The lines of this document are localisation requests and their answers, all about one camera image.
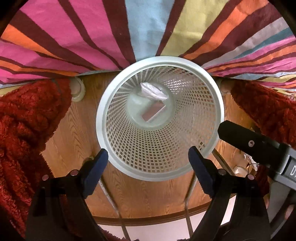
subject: bolt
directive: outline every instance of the bolt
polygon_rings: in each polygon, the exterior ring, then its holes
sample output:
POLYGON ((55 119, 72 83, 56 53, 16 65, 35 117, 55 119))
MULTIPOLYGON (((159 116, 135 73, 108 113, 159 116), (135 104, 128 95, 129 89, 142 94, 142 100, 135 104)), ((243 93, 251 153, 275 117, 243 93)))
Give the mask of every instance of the bolt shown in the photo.
POLYGON ((72 170, 71 172, 70 172, 70 175, 71 176, 76 176, 77 174, 78 174, 78 170, 77 169, 74 169, 74 170, 72 170))
POLYGON ((255 142, 253 140, 249 141, 249 147, 253 147, 255 145, 255 142))
POLYGON ((255 177, 254 177, 252 174, 248 174, 247 177, 248 177, 248 179, 250 179, 250 180, 254 180, 254 179, 255 179, 255 177))
POLYGON ((43 181, 46 181, 47 179, 49 179, 49 175, 45 174, 45 175, 42 177, 42 180, 43 180, 43 181))
POLYGON ((221 175, 221 176, 224 176, 227 174, 227 171, 225 171, 224 169, 219 169, 218 170, 218 173, 221 175))

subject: white plastic basket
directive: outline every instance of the white plastic basket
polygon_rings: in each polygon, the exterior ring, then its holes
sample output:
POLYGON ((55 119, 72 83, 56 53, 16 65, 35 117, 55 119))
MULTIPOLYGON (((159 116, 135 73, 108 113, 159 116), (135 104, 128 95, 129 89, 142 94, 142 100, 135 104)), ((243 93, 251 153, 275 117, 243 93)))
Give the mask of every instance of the white plastic basket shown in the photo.
POLYGON ((197 64, 158 56, 132 64, 105 90, 96 116, 99 144, 123 173, 146 181, 176 178, 192 170, 188 149, 195 145, 207 157, 218 141, 224 120, 221 93, 197 64), (169 95, 167 112, 154 123, 141 122, 140 106, 131 101, 141 82, 151 82, 169 95))

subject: red fuzzy fabric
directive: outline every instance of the red fuzzy fabric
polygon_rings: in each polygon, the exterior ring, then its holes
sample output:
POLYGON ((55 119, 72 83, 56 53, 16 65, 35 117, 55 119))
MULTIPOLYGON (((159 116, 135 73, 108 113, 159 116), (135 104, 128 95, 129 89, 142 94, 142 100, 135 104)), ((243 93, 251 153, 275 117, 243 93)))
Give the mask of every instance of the red fuzzy fabric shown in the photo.
POLYGON ((31 199, 42 176, 40 154, 71 105, 69 80, 42 80, 0 97, 0 205, 24 236, 31 199))
MULTIPOLYGON (((234 101, 255 121, 263 135, 296 149, 296 102, 261 86, 239 81, 231 91, 234 101)), ((263 195, 269 193, 267 168, 261 166, 256 179, 263 195)))

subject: pink stripe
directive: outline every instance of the pink stripe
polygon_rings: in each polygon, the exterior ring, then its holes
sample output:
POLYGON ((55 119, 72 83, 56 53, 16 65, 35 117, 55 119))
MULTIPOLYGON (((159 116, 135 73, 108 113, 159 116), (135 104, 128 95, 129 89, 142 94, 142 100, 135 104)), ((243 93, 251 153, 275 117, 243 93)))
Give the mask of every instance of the pink stripe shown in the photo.
POLYGON ((85 43, 58 0, 30 0, 22 7, 22 12, 62 47, 76 53, 98 68, 118 70, 118 67, 108 57, 85 43))
POLYGON ((123 68, 129 66, 112 34, 102 0, 70 0, 70 3, 93 42, 115 58, 120 66, 123 68))
POLYGON ((232 61, 225 62, 225 63, 223 63, 223 65, 217 64, 217 65, 214 65, 214 66, 210 66, 210 67, 208 67, 206 69, 211 69, 211 68, 219 66, 219 65, 220 66, 225 66, 225 65, 228 65, 228 64, 236 63, 236 62, 250 61, 250 60, 253 60, 253 59, 255 59, 255 58, 257 58, 257 57, 271 51, 271 50, 274 50, 274 49, 276 49, 276 48, 278 48, 280 46, 291 43, 293 41, 295 41, 295 36, 290 36, 290 37, 288 37, 286 39, 283 39, 283 40, 281 40, 279 42, 267 45, 267 46, 257 50, 256 52, 254 52, 252 54, 249 54, 249 55, 247 55, 247 56, 245 56, 243 58, 238 58, 238 59, 235 59, 235 60, 232 60, 232 61))
POLYGON ((7 83, 8 79, 5 77, 0 76, 0 81, 7 83))
POLYGON ((283 72, 295 68, 296 57, 279 60, 271 64, 265 64, 257 67, 244 67, 239 69, 230 69, 228 71, 213 72, 215 76, 226 76, 230 74, 245 74, 245 73, 268 73, 268 72, 283 72))
POLYGON ((3 82, 9 84, 12 82, 20 82, 22 80, 32 80, 32 79, 46 79, 44 76, 34 75, 34 74, 12 74, 4 69, 0 69, 0 76, 2 78, 8 78, 10 80, 6 80, 3 82))
POLYGON ((89 71, 87 68, 70 64, 63 60, 41 57, 33 50, 3 41, 0 41, 0 53, 2 57, 12 59, 24 66, 72 71, 77 73, 85 73, 89 71))

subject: striped fabric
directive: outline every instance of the striped fabric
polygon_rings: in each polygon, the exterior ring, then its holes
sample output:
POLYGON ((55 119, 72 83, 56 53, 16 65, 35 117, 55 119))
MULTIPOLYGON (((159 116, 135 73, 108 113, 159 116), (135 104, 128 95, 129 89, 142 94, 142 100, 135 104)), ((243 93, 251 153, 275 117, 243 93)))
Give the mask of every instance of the striped fabric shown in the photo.
POLYGON ((0 39, 0 82, 189 59, 213 76, 296 90, 296 39, 267 0, 29 0, 0 39))

